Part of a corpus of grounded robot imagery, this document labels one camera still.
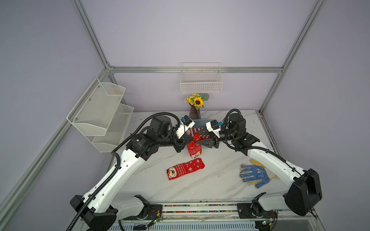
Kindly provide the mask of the light blue plastic basket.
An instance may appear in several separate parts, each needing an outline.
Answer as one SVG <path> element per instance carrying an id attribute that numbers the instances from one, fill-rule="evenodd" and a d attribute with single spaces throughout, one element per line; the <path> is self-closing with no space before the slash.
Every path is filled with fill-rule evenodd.
<path id="1" fill-rule="evenodd" d="M 198 120 L 194 120 L 195 125 L 193 126 L 193 128 L 206 129 L 206 123 L 209 122 L 209 121 L 212 121 L 212 120 L 211 119 L 198 119 Z"/>

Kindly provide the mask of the red lettered sock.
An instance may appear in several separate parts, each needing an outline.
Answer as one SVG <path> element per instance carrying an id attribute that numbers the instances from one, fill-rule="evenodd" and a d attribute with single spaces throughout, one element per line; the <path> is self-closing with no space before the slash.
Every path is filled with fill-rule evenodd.
<path id="1" fill-rule="evenodd" d="M 199 134 L 196 134 L 193 138 L 194 140 L 187 144 L 187 149 L 190 157 L 195 159 L 202 154 L 202 146 L 197 144 L 198 141 L 201 141 Z"/>

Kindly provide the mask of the red bear face sock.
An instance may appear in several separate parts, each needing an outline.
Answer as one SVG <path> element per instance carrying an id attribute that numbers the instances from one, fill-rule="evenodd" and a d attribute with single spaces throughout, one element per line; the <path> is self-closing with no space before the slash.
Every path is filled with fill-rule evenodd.
<path id="1" fill-rule="evenodd" d="M 181 163 L 166 170 L 168 180 L 175 180 L 190 173 L 204 169 L 205 164 L 201 158 L 196 158 L 186 163 Z"/>

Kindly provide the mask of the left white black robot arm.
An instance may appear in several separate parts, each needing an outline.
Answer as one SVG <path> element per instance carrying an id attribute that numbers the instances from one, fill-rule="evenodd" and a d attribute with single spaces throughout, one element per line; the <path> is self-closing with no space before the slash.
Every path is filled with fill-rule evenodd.
<path id="1" fill-rule="evenodd" d="M 195 125 L 189 117 L 179 118 L 170 112 L 147 117 L 111 154 L 115 165 L 90 191 L 75 195 L 70 204 L 76 215 L 67 227 L 71 231 L 83 219 L 91 231 L 107 231 L 116 221 L 131 216 L 145 217 L 150 203 L 141 195 L 113 205 L 119 190 L 160 147 L 174 147 L 180 153 L 193 141 L 187 131 Z"/>

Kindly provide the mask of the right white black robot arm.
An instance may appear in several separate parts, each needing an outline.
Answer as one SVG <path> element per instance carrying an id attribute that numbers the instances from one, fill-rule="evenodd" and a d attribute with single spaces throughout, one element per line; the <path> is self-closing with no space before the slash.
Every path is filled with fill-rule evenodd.
<path id="1" fill-rule="evenodd" d="M 235 152 L 249 156 L 260 165 L 247 165 L 241 171 L 244 181 L 251 180 L 257 187 L 270 180 L 267 171 L 277 176 L 288 189 L 281 192 L 257 195 L 251 203 L 250 213 L 261 218 L 271 211 L 287 210 L 299 216 L 312 213 L 314 206 L 322 199 L 319 174 L 313 170 L 305 170 L 285 160 L 269 150 L 257 137 L 246 130 L 246 121 L 238 109 L 230 110 L 226 117 L 206 123 L 205 128 L 197 132 L 208 139 L 198 142 L 209 148 L 218 148 L 220 143 Z"/>

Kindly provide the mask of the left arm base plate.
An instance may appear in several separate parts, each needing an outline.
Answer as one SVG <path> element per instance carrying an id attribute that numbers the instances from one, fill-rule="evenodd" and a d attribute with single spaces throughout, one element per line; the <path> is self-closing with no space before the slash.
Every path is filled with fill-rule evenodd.
<path id="1" fill-rule="evenodd" d="M 123 220 L 154 220 L 158 214 L 162 214 L 163 205 L 154 204 L 144 207 L 144 210 L 138 216 L 130 216 Z"/>

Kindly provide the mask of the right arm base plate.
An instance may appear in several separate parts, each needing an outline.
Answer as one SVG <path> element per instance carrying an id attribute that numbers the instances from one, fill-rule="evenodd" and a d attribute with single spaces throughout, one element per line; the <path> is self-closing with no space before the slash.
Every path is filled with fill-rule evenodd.
<path id="1" fill-rule="evenodd" d="M 240 219 L 245 218 L 276 218 L 274 210 L 264 210 L 258 203 L 238 203 L 237 211 Z"/>

